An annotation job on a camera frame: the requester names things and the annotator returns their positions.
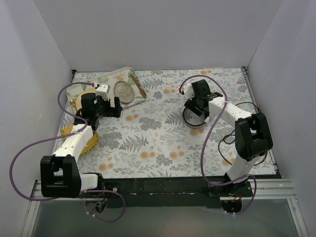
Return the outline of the white black headphones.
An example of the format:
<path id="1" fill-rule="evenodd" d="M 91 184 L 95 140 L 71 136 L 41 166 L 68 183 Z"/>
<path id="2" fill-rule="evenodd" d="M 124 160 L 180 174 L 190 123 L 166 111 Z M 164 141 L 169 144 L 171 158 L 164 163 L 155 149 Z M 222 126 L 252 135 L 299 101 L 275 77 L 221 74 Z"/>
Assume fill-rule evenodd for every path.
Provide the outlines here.
<path id="1" fill-rule="evenodd" d="M 199 116 L 186 107 L 183 109 L 182 117 L 185 125 L 192 129 L 203 128 L 210 120 L 208 113 L 202 112 L 202 114 Z"/>

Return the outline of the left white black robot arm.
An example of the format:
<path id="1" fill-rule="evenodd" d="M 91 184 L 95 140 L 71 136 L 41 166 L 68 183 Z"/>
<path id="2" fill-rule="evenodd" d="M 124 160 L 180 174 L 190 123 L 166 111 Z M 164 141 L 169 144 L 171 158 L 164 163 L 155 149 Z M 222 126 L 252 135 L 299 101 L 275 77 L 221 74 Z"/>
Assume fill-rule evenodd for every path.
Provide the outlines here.
<path id="1" fill-rule="evenodd" d="M 96 93 L 81 96 L 81 108 L 75 114 L 72 133 L 62 146 L 50 156 L 40 161 L 41 193 L 46 198 L 76 198 L 89 191 L 93 197 L 101 197 L 105 185 L 100 173 L 80 174 L 77 161 L 83 149 L 96 134 L 99 118 L 119 118 L 122 112 L 120 99 L 105 100 Z"/>

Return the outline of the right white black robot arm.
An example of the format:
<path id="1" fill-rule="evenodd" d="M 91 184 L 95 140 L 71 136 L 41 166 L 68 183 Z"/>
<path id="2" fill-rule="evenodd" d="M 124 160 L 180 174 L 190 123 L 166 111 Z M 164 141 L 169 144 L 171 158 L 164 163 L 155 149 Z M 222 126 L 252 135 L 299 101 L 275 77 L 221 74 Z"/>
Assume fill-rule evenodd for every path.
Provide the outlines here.
<path id="1" fill-rule="evenodd" d="M 179 92 L 187 97 L 185 108 L 198 116 L 214 114 L 216 121 L 222 119 L 233 128 L 237 156 L 223 181 L 211 182 L 203 170 L 201 174 L 210 190 L 223 190 L 227 195 L 235 196 L 241 191 L 241 184 L 247 181 L 259 158 L 267 155 L 273 147 L 273 141 L 266 116 L 262 112 L 254 114 L 228 102 L 224 90 L 212 93 L 208 78 L 204 76 L 202 80 L 191 83 L 184 80 Z"/>

